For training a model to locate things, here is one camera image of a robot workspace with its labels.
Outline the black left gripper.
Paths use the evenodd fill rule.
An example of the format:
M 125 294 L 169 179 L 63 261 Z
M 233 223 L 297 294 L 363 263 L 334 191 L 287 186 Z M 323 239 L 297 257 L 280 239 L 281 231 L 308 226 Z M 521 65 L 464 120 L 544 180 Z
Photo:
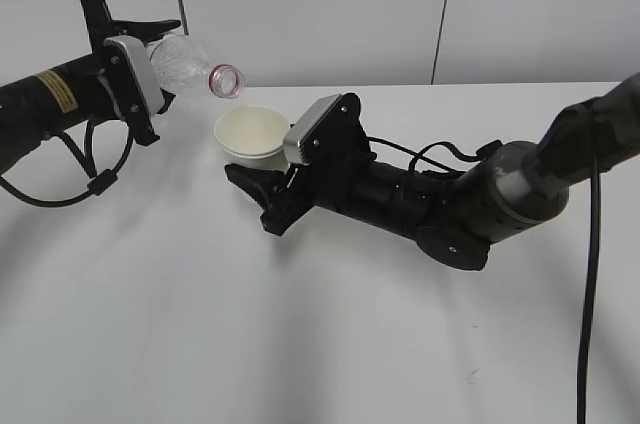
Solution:
M 105 64 L 108 55 L 104 51 L 104 40 L 108 37 L 127 35 L 149 44 L 162 39 L 169 32 L 181 27 L 181 21 L 167 19 L 161 21 L 127 21 L 112 17 L 106 0 L 80 0 L 83 10 L 89 42 L 92 50 L 92 63 L 89 74 L 96 80 L 98 89 L 105 93 L 106 102 L 101 104 L 96 97 L 90 99 L 91 115 L 99 121 L 120 120 L 124 122 L 135 143 L 149 146 L 159 140 L 151 118 L 145 117 L 126 120 L 120 113 L 116 98 L 111 91 Z M 164 112 L 171 102 L 165 96 L 166 105 L 160 112 Z

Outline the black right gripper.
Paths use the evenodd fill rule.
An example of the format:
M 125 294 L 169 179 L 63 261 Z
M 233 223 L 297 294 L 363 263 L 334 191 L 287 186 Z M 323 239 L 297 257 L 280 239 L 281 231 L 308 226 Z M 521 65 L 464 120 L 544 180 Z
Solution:
M 320 163 L 292 165 L 286 173 L 239 164 L 227 164 L 224 171 L 230 183 L 263 209 L 263 229 L 283 235 L 313 207 L 328 204 L 330 209 L 335 208 L 369 164 L 370 146 L 366 144 Z

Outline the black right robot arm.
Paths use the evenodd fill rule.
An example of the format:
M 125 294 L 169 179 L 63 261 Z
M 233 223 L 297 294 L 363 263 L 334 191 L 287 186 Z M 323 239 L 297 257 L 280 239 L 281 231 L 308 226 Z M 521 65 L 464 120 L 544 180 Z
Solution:
M 353 93 L 321 98 L 284 138 L 286 171 L 226 166 L 228 180 L 261 207 L 266 232 L 282 235 L 321 207 L 407 238 L 449 267 L 478 271 L 493 244 L 558 216 L 571 186 L 639 153 L 637 77 L 564 108 L 537 143 L 488 143 L 464 172 L 380 162 L 360 113 Z

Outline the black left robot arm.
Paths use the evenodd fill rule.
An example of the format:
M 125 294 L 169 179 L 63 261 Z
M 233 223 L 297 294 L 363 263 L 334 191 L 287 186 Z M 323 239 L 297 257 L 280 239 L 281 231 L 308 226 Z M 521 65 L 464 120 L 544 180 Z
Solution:
M 151 118 L 172 101 L 146 46 L 181 26 L 176 19 L 112 18 L 106 0 L 79 0 L 91 53 L 1 87 L 1 171 L 42 141 L 84 121 L 124 122 L 135 143 L 159 140 Z

